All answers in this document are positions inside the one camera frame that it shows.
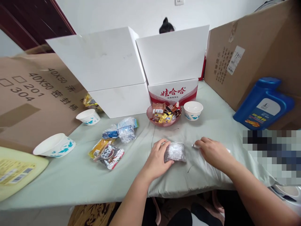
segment wahaha logo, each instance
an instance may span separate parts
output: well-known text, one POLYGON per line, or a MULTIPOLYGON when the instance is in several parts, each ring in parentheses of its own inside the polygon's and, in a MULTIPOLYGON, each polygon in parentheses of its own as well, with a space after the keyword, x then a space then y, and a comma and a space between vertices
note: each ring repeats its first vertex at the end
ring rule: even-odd
POLYGON ((179 94, 184 94, 186 92, 186 87, 182 87, 180 90, 176 91, 174 88, 171 91, 168 91, 168 89, 165 89, 165 91, 161 92, 161 96, 169 96, 169 95, 176 95, 177 93, 179 94))

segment cardboard box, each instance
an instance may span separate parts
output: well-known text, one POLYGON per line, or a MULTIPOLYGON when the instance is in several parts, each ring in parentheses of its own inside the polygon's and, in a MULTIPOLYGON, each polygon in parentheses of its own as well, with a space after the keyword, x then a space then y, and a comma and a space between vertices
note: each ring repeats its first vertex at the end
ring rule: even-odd
POLYGON ((269 127, 273 130, 301 128, 298 10, 296 1, 288 0, 209 33, 204 79, 231 108, 239 108, 261 77, 281 79, 278 91, 295 99, 295 108, 269 127))
POLYGON ((209 25, 136 40, 149 85, 202 76, 209 25))
POLYGON ((131 28, 124 27, 47 42, 85 89, 92 92, 146 81, 137 38, 131 28))
POLYGON ((89 92, 110 118, 146 113, 151 105, 146 82, 89 92))
POLYGON ((175 104, 177 101, 183 106, 188 101, 196 99, 198 91, 198 79, 189 79, 179 82, 149 85, 152 103, 175 104))
POLYGON ((54 53, 0 58, 0 146, 32 153, 46 138, 69 135, 87 91, 54 53))

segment yellow cutting board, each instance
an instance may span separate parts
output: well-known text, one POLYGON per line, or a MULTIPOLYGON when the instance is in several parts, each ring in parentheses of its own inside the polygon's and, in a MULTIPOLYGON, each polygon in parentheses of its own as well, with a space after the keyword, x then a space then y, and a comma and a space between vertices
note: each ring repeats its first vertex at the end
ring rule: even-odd
POLYGON ((45 158, 0 147, 0 201, 29 184, 48 163, 45 158))

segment blue bottle cap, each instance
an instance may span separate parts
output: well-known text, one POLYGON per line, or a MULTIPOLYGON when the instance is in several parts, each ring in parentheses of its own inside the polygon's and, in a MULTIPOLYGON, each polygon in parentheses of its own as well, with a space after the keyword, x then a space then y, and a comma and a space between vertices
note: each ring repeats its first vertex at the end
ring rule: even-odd
POLYGON ((281 80, 273 77, 263 77, 256 82, 256 86, 264 89, 276 89, 281 84, 281 80))

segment hand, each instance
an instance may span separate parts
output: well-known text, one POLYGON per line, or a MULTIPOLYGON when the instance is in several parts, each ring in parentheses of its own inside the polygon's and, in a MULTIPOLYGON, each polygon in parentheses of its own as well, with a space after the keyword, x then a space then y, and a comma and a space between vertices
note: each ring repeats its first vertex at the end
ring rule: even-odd
POLYGON ((174 164, 173 160, 164 163, 164 153, 170 141, 161 139, 157 141, 150 151, 150 155, 140 171, 140 175, 150 183, 163 175, 174 164))
POLYGON ((236 159, 218 141, 202 137, 195 142, 200 146, 204 159, 213 167, 227 174, 227 171, 237 163, 236 159))

